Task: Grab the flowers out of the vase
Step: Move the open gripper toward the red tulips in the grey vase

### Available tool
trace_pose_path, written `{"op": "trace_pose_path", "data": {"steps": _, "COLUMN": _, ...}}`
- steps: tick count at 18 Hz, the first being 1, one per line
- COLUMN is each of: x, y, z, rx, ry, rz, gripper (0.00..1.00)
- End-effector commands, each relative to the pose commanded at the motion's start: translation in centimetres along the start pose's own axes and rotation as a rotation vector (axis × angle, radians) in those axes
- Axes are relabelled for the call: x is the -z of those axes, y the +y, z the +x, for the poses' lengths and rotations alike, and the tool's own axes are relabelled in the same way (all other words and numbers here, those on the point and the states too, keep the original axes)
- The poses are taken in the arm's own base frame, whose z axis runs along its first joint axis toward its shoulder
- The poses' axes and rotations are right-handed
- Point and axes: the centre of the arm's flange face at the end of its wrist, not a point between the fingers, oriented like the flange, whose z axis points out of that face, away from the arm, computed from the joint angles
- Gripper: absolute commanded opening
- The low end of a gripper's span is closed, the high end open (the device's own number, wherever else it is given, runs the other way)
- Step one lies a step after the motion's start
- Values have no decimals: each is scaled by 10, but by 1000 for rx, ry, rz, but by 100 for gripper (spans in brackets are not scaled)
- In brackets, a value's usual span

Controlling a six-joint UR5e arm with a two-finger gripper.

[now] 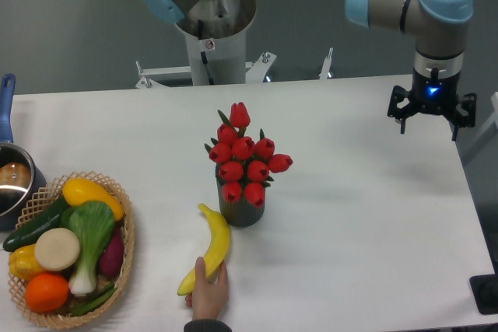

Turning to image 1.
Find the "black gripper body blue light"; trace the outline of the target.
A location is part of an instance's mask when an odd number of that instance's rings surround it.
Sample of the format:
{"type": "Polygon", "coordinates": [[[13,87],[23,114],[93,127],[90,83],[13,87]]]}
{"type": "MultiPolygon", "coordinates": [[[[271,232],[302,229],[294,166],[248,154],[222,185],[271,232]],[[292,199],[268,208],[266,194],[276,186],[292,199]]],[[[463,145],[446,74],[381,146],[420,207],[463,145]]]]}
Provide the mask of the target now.
{"type": "Polygon", "coordinates": [[[443,78],[437,67],[424,74],[413,69],[410,103],[415,105],[416,113],[443,115],[453,112],[458,104],[460,75],[458,72],[443,78]]]}

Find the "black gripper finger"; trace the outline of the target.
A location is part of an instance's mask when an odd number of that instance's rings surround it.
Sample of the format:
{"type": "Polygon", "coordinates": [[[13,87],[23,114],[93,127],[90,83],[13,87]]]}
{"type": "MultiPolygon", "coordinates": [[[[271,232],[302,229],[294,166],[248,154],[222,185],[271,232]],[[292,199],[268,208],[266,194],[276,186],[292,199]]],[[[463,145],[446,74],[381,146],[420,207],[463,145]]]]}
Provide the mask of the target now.
{"type": "Polygon", "coordinates": [[[454,105],[449,112],[448,122],[452,127],[451,140],[456,141],[458,131],[461,128],[473,128],[475,126],[475,117],[477,109],[477,94],[468,93],[463,96],[457,96],[454,105]]]}
{"type": "Polygon", "coordinates": [[[400,124],[401,134],[405,133],[407,119],[418,113],[419,105],[413,98],[412,92],[401,86],[394,86],[392,89],[387,115],[400,124]]]}

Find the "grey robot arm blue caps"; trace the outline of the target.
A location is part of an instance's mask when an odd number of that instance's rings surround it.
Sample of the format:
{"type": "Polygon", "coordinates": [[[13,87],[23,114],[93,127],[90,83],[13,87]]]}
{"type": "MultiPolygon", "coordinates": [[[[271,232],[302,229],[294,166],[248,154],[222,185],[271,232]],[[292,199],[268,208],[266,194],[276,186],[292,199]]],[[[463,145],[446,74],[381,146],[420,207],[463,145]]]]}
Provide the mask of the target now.
{"type": "MultiPolygon", "coordinates": [[[[142,0],[184,35],[197,86],[247,81],[246,33],[255,0],[142,0]]],[[[475,124],[477,96],[457,93],[473,0],[345,0],[351,23],[416,39],[412,87],[392,90],[388,116],[399,124],[416,114],[442,116],[455,131],[475,124]]]]}

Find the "dark sleeve forearm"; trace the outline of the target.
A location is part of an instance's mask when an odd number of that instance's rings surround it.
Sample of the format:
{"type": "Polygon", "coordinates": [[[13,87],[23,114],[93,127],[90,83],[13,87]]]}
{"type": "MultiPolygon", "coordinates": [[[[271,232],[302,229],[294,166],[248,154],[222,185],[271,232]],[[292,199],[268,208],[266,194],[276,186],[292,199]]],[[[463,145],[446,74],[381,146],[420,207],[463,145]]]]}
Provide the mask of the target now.
{"type": "Polygon", "coordinates": [[[220,320],[192,320],[184,325],[184,332],[231,332],[232,329],[220,320]]]}

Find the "person's hand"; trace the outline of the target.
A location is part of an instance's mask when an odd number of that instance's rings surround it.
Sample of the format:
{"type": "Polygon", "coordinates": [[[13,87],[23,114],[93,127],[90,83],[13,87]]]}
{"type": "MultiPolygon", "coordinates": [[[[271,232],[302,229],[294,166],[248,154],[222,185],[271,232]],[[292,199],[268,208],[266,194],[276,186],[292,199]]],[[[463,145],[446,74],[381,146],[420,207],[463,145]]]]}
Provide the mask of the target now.
{"type": "Polygon", "coordinates": [[[218,278],[211,283],[206,277],[205,261],[198,257],[195,262],[195,287],[185,298],[192,309],[193,320],[217,320],[229,300],[229,278],[224,261],[219,266],[218,278]]]}

